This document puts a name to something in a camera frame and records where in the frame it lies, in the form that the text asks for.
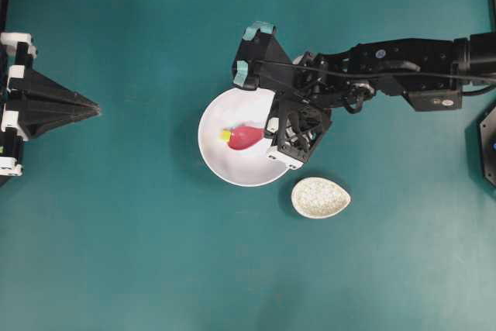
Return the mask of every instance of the speckled oval dish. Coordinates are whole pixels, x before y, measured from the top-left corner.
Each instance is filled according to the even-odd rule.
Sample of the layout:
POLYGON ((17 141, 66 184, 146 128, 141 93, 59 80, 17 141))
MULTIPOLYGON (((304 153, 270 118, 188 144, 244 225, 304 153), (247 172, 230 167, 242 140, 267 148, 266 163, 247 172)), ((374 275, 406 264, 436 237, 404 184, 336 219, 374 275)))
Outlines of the speckled oval dish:
POLYGON ((304 178, 291 193, 294 209, 309 219, 325 219, 344 210, 350 195, 338 184, 325 178, 304 178))

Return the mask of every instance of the teal table surface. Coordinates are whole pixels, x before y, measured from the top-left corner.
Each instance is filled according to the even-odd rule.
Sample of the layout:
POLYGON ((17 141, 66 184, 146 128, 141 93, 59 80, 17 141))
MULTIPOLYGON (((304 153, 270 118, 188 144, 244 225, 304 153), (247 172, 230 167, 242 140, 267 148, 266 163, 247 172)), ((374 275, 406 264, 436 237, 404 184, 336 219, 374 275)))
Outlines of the teal table surface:
POLYGON ((35 68, 103 114, 27 143, 0 191, 1 330, 496 328, 476 129, 496 95, 338 109, 301 170, 235 187, 205 166, 197 128, 258 19, 293 57, 491 30, 488 0, 11 0, 35 68), (290 192, 310 175, 352 204, 298 217, 290 192))

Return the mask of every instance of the black robotic arm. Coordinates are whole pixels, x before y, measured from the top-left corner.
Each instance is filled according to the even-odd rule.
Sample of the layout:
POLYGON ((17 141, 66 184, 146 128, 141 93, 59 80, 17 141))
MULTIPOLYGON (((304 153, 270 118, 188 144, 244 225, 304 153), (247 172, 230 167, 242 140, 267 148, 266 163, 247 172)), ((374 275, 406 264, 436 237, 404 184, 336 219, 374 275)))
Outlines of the black robotic arm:
POLYGON ((378 91, 402 96, 420 112, 460 109, 464 95, 496 87, 495 73, 496 33, 359 44, 338 54, 305 52, 293 63, 264 22, 246 29, 232 65, 235 87, 275 92, 265 126, 272 139, 267 156, 291 169, 308 161, 331 125, 332 109, 358 113, 378 91), (464 91, 470 83, 487 87, 464 91))

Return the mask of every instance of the white plastic part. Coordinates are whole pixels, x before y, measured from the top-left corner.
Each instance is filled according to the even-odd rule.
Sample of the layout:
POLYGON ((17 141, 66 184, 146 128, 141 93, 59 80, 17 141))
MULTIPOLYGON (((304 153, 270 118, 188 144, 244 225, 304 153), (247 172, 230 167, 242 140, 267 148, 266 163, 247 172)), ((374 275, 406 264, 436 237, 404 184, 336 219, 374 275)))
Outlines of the white plastic part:
POLYGON ((7 91, 10 92, 10 78, 24 78, 24 71, 26 68, 24 65, 12 65, 9 67, 9 78, 7 79, 7 91))
POLYGON ((280 162, 286 164, 291 170, 297 170, 303 165, 303 162, 277 151, 277 147, 269 147, 267 150, 267 157, 271 160, 279 160, 280 162))
POLYGON ((267 131, 269 131, 270 133, 276 133, 277 130, 279 129, 279 118, 276 116, 273 118, 270 118, 267 121, 267 127, 265 129, 267 131))
POLYGON ((22 165, 17 164, 17 159, 11 157, 0 157, 1 176, 21 176, 22 165))
POLYGON ((31 34, 26 33, 0 33, 0 43, 6 46, 7 54, 9 56, 15 56, 17 51, 17 43, 24 42, 28 43, 28 54, 32 55, 33 58, 37 57, 36 47, 33 45, 33 37, 31 34))
POLYGON ((12 110, 5 110, 5 106, 3 107, 3 117, 2 124, 0 124, 0 129, 2 132, 5 132, 6 128, 15 128, 17 129, 17 136, 21 136, 22 140, 29 140, 28 136, 24 133, 24 131, 19 126, 19 112, 14 112, 12 110))
POLYGON ((300 54, 298 57, 296 57, 294 60, 293 60, 293 65, 298 65, 301 61, 301 59, 303 58, 303 55, 300 54))

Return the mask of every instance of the red object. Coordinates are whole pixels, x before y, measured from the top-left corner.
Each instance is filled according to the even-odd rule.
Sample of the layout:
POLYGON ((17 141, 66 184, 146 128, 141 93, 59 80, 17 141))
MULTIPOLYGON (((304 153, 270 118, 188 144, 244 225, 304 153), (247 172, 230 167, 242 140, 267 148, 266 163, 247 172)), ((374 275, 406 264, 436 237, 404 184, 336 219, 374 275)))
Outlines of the red object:
POLYGON ((231 149, 245 150, 252 147, 264 137, 263 128, 250 126, 239 126, 231 131, 231 137, 227 143, 231 149))

